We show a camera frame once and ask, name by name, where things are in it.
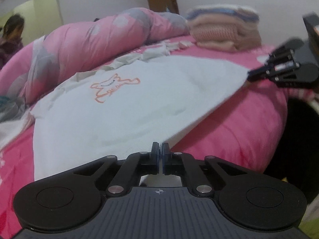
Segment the pink bed sheet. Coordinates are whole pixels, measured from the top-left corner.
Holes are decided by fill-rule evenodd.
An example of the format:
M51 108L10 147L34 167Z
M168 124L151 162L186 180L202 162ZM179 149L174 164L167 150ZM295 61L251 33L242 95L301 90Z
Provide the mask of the pink bed sheet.
M194 42L190 36L173 38L171 42L179 40ZM173 54L225 59L252 69L261 65L257 57L272 50L272 46L264 45L247 52L225 53L193 46ZM273 156L286 117L286 95L269 81L253 84L240 89L172 150L191 153L197 159L215 155L262 172ZM33 128L0 153L0 235L4 239L21 228L12 207L15 194L34 180Z

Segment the black hair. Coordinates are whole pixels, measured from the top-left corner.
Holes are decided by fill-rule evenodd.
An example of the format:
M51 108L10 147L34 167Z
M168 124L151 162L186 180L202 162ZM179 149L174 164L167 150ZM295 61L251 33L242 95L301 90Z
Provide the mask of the black hair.
M16 28L19 30L24 27L24 18L20 14L15 14L7 20L3 27L3 36L10 35Z

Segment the silver screw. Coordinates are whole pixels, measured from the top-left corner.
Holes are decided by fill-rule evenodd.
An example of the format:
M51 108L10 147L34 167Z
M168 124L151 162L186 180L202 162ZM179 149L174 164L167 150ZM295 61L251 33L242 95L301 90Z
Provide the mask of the silver screw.
M118 193L121 193L122 191L124 191L124 188L122 186L113 185L113 186L108 188L108 191L110 193L113 193L113 194L118 194Z
M196 190L200 193L208 193L212 191L212 187L208 185L199 185Z

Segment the orange cartoon print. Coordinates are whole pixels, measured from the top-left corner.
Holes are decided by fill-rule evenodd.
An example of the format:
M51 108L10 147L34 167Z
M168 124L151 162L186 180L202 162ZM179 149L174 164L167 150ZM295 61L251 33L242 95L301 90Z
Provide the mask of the orange cartoon print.
M110 79L100 82L94 83L91 85L92 89L97 89L95 100L98 103L104 103L105 100L101 100L105 96L111 96L114 92L119 90L125 84L139 84L141 81L138 78L131 79L121 79L120 76L116 73Z

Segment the white folded garment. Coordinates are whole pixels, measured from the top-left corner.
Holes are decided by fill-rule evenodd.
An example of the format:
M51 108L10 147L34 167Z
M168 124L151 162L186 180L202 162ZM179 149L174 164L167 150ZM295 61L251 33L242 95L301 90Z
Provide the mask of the white folded garment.
M154 141L173 146L246 77L229 61L184 56L78 73L32 110L35 180L106 155L126 159Z

